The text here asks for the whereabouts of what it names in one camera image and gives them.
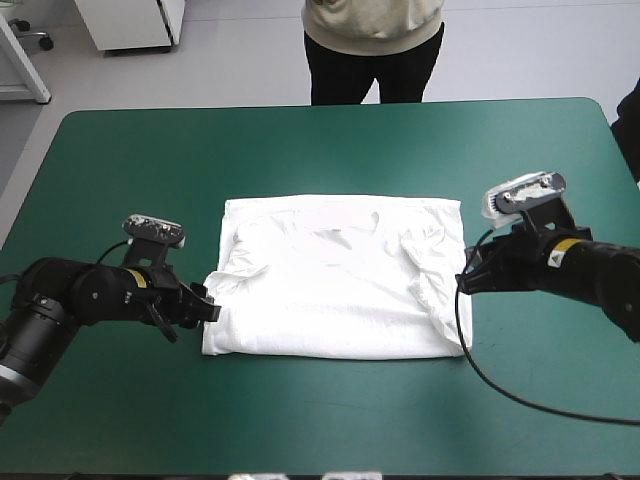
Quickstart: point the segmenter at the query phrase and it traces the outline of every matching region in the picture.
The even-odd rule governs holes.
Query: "black cable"
[[[7,282],[17,282],[18,280],[20,280],[20,275],[16,275],[15,273],[2,275],[0,276],[0,285]]]
[[[100,258],[96,261],[96,264],[102,263],[102,261],[107,257],[107,255],[109,255],[111,252],[113,252],[116,248],[122,247],[123,245],[126,245],[127,243],[129,243],[129,242],[127,242],[126,240],[123,240],[122,242],[118,242],[115,245],[112,245],[111,247],[109,247],[107,249],[107,251],[104,252],[100,256]]]
[[[484,235],[482,235],[482,237],[480,237],[480,240],[478,240],[478,243],[476,243],[475,247],[473,248],[473,252],[471,253],[471,256],[467,260],[467,263],[464,266],[464,269],[462,270],[462,273],[460,274],[461,278],[464,278],[464,276],[466,275],[467,270],[469,269],[469,266],[471,265],[471,262],[473,261],[473,259],[478,254],[478,249],[480,248],[480,245],[482,245],[482,243],[492,233],[493,233],[493,230],[489,229],[487,232],[484,233]],[[596,415],[585,415],[585,414],[582,414],[582,413],[572,412],[572,411],[569,411],[569,410],[560,410],[558,408],[548,407],[546,405],[542,405],[540,403],[532,402],[530,400],[526,400],[526,399],[524,399],[522,397],[519,397],[519,396],[511,393],[510,391],[506,390],[505,388],[501,387],[497,383],[495,383],[493,380],[491,380],[480,369],[480,367],[475,362],[473,357],[471,357],[471,353],[469,352],[469,348],[467,347],[467,344],[466,344],[466,342],[464,340],[464,334],[462,333],[462,326],[461,326],[461,323],[460,323],[460,311],[459,311],[459,308],[458,308],[459,299],[460,299],[460,284],[458,283],[458,288],[456,288],[454,308],[455,308],[455,314],[456,314],[456,327],[458,328],[458,338],[460,339],[460,345],[462,346],[462,351],[464,352],[464,356],[467,358],[467,361],[469,362],[471,367],[473,367],[473,369],[478,374],[478,376],[482,379],[482,381],[484,383],[486,383],[487,385],[489,385],[491,388],[493,388],[496,392],[498,392],[501,395],[504,395],[505,397],[513,400],[514,402],[519,403],[520,405],[524,405],[525,407],[533,408],[534,410],[539,410],[541,412],[551,413],[553,415],[560,415],[562,417],[569,417],[569,418],[573,418],[573,419],[576,419],[576,420],[586,420],[586,421],[589,421],[589,422],[610,423],[610,424],[614,424],[614,425],[631,425],[631,426],[636,426],[636,427],[640,426],[640,420],[627,419],[627,418],[616,418],[616,417],[600,417],[600,416],[596,416]]]

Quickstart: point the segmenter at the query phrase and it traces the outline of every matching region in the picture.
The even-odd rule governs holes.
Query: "white object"
[[[180,42],[185,0],[76,0],[98,50]]]
[[[464,267],[460,203],[301,195],[229,200],[222,306],[203,353],[391,359],[461,355],[453,310]],[[471,300],[461,296],[471,342]]]
[[[0,14],[0,100],[31,99],[47,103],[51,94]]]
[[[513,180],[509,180],[508,182],[501,183],[488,190],[487,193],[482,197],[482,216],[488,220],[491,220],[491,224],[494,229],[502,228],[505,225],[509,225],[519,219],[522,218],[522,215],[519,213],[513,214],[504,214],[500,212],[495,205],[496,196],[505,190],[510,190],[513,187],[520,185],[522,183],[529,182],[531,180],[535,180],[536,178],[544,175],[545,172],[536,172],[536,173],[527,173],[526,175],[522,175],[518,178],[514,178]],[[547,191],[539,191],[539,192],[530,192],[532,196],[543,196],[547,194]]]

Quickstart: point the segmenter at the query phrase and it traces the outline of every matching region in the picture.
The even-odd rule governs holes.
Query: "white cart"
[[[98,50],[180,42],[185,0],[75,0]]]
[[[48,103],[51,94],[0,14],[0,100],[28,99]]]

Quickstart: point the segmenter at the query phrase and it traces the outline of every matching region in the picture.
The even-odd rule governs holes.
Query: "warning sticker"
[[[125,268],[127,272],[133,275],[133,278],[136,279],[136,283],[138,284],[138,288],[147,288],[147,282],[140,272],[136,272],[135,270],[131,270],[130,268]]]
[[[579,238],[565,238],[564,240],[562,240],[555,247],[553,247],[553,250],[551,250],[547,265],[553,268],[560,268],[562,266],[562,260],[564,259],[567,251],[569,251],[569,249],[576,243],[580,242],[582,242],[582,240],[580,240]]]

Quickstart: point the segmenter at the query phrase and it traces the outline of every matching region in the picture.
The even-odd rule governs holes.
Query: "folded shirt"
[[[461,355],[455,274],[460,202],[300,195],[229,200],[218,270],[222,306],[203,353],[348,359]],[[471,344],[471,300],[460,298]]]

